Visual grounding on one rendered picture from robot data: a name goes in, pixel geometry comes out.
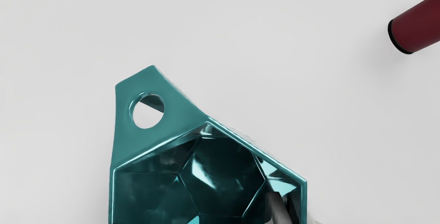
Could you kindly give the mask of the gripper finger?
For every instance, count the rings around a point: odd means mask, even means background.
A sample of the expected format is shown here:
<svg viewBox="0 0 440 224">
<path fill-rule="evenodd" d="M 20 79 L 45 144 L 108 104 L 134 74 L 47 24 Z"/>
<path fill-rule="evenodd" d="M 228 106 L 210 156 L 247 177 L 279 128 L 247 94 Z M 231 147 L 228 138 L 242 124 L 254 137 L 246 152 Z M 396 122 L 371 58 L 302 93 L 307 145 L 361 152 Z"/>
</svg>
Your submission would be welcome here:
<svg viewBox="0 0 440 224">
<path fill-rule="evenodd" d="M 294 192 L 281 196 L 279 192 L 265 195 L 264 224 L 300 224 L 300 203 Z"/>
</svg>

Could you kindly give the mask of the dark red cylinder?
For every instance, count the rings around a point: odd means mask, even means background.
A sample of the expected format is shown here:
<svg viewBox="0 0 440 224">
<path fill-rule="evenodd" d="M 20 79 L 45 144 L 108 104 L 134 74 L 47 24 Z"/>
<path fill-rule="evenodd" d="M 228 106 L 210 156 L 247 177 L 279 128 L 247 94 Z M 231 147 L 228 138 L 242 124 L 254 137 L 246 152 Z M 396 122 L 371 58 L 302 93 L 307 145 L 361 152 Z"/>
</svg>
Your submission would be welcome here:
<svg viewBox="0 0 440 224">
<path fill-rule="evenodd" d="M 440 0 L 423 0 L 388 23 L 392 44 L 413 54 L 440 41 Z"/>
</svg>

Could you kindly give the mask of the teal faceted mug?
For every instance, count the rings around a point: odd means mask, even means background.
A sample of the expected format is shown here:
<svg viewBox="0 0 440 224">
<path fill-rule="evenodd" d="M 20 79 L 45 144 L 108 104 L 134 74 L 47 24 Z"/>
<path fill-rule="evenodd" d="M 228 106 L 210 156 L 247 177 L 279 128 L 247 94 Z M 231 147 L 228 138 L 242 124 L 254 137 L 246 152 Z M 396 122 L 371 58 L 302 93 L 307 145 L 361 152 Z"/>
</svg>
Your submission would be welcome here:
<svg viewBox="0 0 440 224">
<path fill-rule="evenodd" d="M 264 224 L 265 195 L 307 181 L 203 113 L 155 66 L 115 86 L 109 224 Z"/>
</svg>

